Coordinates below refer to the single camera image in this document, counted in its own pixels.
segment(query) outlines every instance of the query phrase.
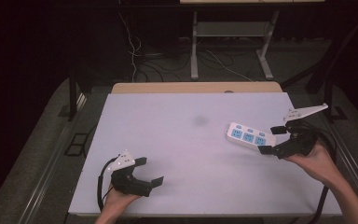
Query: human hand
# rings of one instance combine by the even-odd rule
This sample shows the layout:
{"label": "human hand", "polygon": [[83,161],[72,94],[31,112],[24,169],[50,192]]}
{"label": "human hand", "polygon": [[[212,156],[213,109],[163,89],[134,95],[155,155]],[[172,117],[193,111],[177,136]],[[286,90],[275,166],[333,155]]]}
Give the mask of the human hand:
{"label": "human hand", "polygon": [[321,181],[328,188],[331,188],[334,183],[342,178],[326,148],[320,142],[316,142],[308,156],[293,155],[285,158],[285,160],[294,162],[303,168],[308,175]]}
{"label": "human hand", "polygon": [[103,211],[96,220],[95,224],[113,224],[121,216],[127,207],[141,196],[133,194],[123,194],[115,189],[111,189],[106,196]]}

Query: table surface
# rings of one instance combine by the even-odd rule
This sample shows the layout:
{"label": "table surface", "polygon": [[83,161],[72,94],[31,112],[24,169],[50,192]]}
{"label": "table surface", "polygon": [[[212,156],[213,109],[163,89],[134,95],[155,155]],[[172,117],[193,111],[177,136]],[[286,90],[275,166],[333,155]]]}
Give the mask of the table surface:
{"label": "table surface", "polygon": [[[255,86],[271,89],[240,92],[257,91]],[[148,159],[145,166],[135,169],[135,177],[149,181],[164,175],[164,183],[150,197],[132,203],[124,216],[313,214],[323,188],[320,182],[291,162],[232,144],[224,135],[231,121],[264,132],[283,125],[282,117],[292,104],[277,87],[274,82],[172,83],[168,89],[158,83],[117,84],[106,100],[69,212],[99,214],[97,177],[110,158],[127,149],[135,158]],[[207,93],[192,93],[200,88]],[[164,90],[169,93],[131,93]],[[287,138],[279,135],[278,143]],[[106,172],[103,192],[109,180]],[[331,193],[324,214],[341,214]]]}

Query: gray floor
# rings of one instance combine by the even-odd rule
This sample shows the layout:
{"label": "gray floor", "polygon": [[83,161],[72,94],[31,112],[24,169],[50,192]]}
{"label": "gray floor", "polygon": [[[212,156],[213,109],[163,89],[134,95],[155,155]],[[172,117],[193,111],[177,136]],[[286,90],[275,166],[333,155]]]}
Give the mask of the gray floor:
{"label": "gray floor", "polygon": [[[305,40],[272,42],[268,49],[267,59],[274,80],[282,82],[310,67],[322,58],[330,42],[327,40]],[[227,40],[207,41],[198,44],[199,52],[199,81],[247,81],[247,76],[253,81],[263,81],[263,73],[255,50],[261,46],[257,39],[241,39],[235,42]],[[159,57],[160,52],[148,49],[146,53],[149,62],[156,69],[139,65],[138,69],[144,74],[138,74],[136,82],[145,82],[146,77],[153,82],[164,81],[191,81],[189,45],[184,41],[181,45],[183,53],[176,58]],[[222,68],[214,56],[205,51],[214,53],[229,69],[240,73],[233,74]],[[309,95],[304,91],[307,79],[303,79],[287,88],[295,107],[304,107],[321,104],[322,92]],[[87,94],[86,103],[72,122],[67,117],[59,116],[67,109],[68,83],[63,82],[46,106],[46,110],[34,128],[27,144],[20,154],[15,166],[0,189],[0,223],[63,223],[76,182],[80,175],[85,159],[83,157],[66,157],[69,141],[75,133],[88,133],[98,123],[104,100],[111,87],[95,87],[91,94]],[[352,156],[358,164],[358,111],[348,101],[346,95],[338,88],[334,89],[334,104],[340,106],[347,120],[338,120],[333,125],[344,139],[345,145],[351,150]],[[325,128],[321,116],[312,119],[315,125]],[[86,151],[90,146],[93,132],[86,144]],[[338,168],[352,183],[351,174],[338,158]],[[69,215],[66,223],[93,223],[95,217],[77,217]],[[232,221],[233,223],[308,223],[310,217],[262,217],[262,219]],[[323,217],[319,223],[343,223],[342,217]]]}

